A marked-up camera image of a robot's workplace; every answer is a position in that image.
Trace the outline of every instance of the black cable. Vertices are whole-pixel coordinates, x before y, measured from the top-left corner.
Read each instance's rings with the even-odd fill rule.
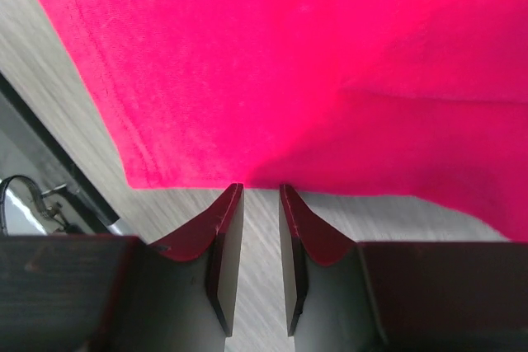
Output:
[[[36,210],[40,216],[49,220],[54,220],[61,226],[64,226],[61,222],[56,220],[53,213],[46,208],[45,202],[42,200],[42,191],[39,186],[33,181],[33,179],[23,175],[9,176],[0,182],[0,237],[7,237],[7,222],[6,222],[6,197],[7,187],[14,181],[21,181],[27,189],[30,191],[31,198],[35,203]]]

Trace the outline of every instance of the bright pink fabric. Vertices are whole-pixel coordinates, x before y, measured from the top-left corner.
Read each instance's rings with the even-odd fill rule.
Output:
[[[528,0],[40,0],[135,188],[417,195],[528,241]]]

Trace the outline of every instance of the red cloth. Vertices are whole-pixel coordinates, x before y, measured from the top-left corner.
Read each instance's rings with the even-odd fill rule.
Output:
[[[417,195],[528,241],[528,0],[40,0],[135,188]]]

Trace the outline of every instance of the wood grain surface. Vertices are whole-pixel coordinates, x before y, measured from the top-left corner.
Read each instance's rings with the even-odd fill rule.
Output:
[[[184,223],[217,190],[132,190],[116,148],[59,37],[36,0],[0,0],[0,70],[115,211],[147,242]],[[408,197],[304,195],[356,240],[500,240],[475,218]],[[246,193],[233,338],[228,351],[287,352],[278,192]]]

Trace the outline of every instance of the wire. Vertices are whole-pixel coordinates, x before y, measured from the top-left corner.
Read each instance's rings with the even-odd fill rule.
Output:
[[[21,181],[30,191],[31,198],[35,203],[36,210],[40,216],[48,220],[54,220],[61,226],[64,226],[60,221],[54,218],[54,212],[46,208],[46,204],[42,199],[42,191],[40,190],[39,186],[35,183],[35,181],[24,175],[13,175],[0,182],[0,237],[8,236],[6,222],[7,187],[9,187],[9,184],[14,180]]]

